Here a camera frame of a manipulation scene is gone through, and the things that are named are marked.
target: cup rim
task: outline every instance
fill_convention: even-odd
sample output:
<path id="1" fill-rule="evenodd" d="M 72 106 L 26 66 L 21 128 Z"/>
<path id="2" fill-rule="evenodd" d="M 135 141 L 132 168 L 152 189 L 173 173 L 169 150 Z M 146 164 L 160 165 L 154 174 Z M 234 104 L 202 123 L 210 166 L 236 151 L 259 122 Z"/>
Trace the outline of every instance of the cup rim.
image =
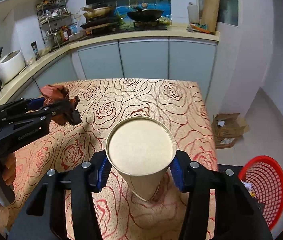
<path id="1" fill-rule="evenodd" d="M 112 162 L 111 158 L 109 157 L 109 152 L 108 152 L 108 146 L 109 146 L 109 142 L 113 136 L 113 134 L 116 132 L 116 130 L 122 126 L 124 123 L 126 122 L 130 122 L 131 120 L 138 120 L 138 119 L 146 119 L 146 120 L 149 120 L 149 121 L 152 121 L 152 122 L 155 122 L 156 124 L 160 125 L 165 131 L 166 133 L 168 134 L 169 138 L 171 139 L 171 144 L 172 144 L 172 157 L 170 159 L 170 161 L 163 165 L 162 168 L 158 169 L 157 171 L 154 171 L 154 172 L 150 172 L 150 173 L 145 173 L 145 174 L 132 174 L 132 173 L 127 173 L 121 169 L 119 169 L 116 165 L 114 165 L 114 163 Z M 168 130 L 168 128 L 163 125 L 161 122 L 157 121 L 156 119 L 152 118 L 152 117 L 149 117 L 149 116 L 132 116 L 132 117 L 128 117 L 124 120 L 121 120 L 118 124 L 116 124 L 110 131 L 110 133 L 108 134 L 107 136 L 107 139 L 106 139 L 106 146 L 105 146 L 105 151 L 106 151 L 106 156 L 109 160 L 109 162 L 111 163 L 111 165 L 119 172 L 123 173 L 123 174 L 126 174 L 126 175 L 129 175 L 129 176 L 136 176 L 136 177 L 141 177 L 141 176 L 147 176 L 147 175 L 151 175 L 151 174 L 156 174 L 157 172 L 160 172 L 164 169 L 166 169 L 169 164 L 172 162 L 172 160 L 174 159 L 175 155 L 176 155 L 176 152 L 177 152 L 177 144 L 176 144 L 176 141 L 175 141 L 175 138 L 172 136 L 170 130 Z"/>

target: tablecloth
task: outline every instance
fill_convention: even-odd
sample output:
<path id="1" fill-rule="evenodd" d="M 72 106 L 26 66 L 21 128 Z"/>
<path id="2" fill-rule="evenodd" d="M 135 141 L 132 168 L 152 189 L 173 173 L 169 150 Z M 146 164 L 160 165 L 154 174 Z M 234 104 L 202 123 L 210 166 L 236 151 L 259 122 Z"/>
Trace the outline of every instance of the tablecloth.
<path id="1" fill-rule="evenodd" d="M 206 107 L 195 82 L 154 79 L 101 79 L 61 83 L 70 97 L 79 95 L 80 125 L 50 124 L 50 134 L 16 152 L 16 200 L 10 205 L 9 227 L 36 184 L 51 168 L 68 171 L 101 151 L 111 128 L 130 116 L 150 116 L 173 134 L 179 150 L 206 168 L 217 170 L 215 146 Z M 175 187 L 171 173 L 164 175 L 155 198 L 136 197 L 112 168 L 106 187 L 93 193 L 103 239 L 178 239 L 187 194 Z M 66 222 L 74 239 L 70 191 L 66 192 Z M 207 239 L 213 237 L 215 196 L 211 191 Z"/>

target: finger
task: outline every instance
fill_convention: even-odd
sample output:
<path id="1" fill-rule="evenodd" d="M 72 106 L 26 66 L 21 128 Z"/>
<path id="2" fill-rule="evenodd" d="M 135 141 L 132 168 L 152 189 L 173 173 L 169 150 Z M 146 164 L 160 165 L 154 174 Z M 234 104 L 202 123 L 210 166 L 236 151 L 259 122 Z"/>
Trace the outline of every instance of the finger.
<path id="1" fill-rule="evenodd" d="M 13 163 L 13 165 L 8 169 L 5 167 L 3 171 L 3 180 L 8 180 L 11 176 L 13 176 L 16 173 L 16 163 Z"/>
<path id="2" fill-rule="evenodd" d="M 6 185 L 9 186 L 13 184 L 14 180 L 16 179 L 16 173 L 13 174 L 8 180 L 5 181 Z"/>
<path id="3" fill-rule="evenodd" d="M 14 163 L 16 164 L 15 153 L 11 153 L 6 158 L 5 166 L 9 169 Z"/>

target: cardboard box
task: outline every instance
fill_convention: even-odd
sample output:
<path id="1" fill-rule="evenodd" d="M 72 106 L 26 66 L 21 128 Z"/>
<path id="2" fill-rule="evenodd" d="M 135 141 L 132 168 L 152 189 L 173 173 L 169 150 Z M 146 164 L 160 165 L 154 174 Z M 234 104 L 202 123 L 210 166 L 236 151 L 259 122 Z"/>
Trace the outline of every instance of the cardboard box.
<path id="1" fill-rule="evenodd" d="M 237 138 L 249 131 L 249 126 L 243 117 L 236 114 L 217 114 L 212 128 L 217 138 Z"/>
<path id="2" fill-rule="evenodd" d="M 240 137 L 236 138 L 218 138 L 214 137 L 215 139 L 215 147 L 216 149 L 225 149 L 225 148 L 231 148 L 235 145 L 235 143 L 238 141 Z"/>

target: rice cooker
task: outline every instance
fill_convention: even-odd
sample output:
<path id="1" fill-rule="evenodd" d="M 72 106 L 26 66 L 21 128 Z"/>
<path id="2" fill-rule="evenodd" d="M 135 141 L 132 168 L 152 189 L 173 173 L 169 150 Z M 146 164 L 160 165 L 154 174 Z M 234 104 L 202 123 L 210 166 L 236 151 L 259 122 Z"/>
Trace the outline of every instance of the rice cooker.
<path id="1" fill-rule="evenodd" d="M 22 52 L 16 50 L 4 56 L 0 61 L 0 80 L 7 84 L 25 68 Z"/>

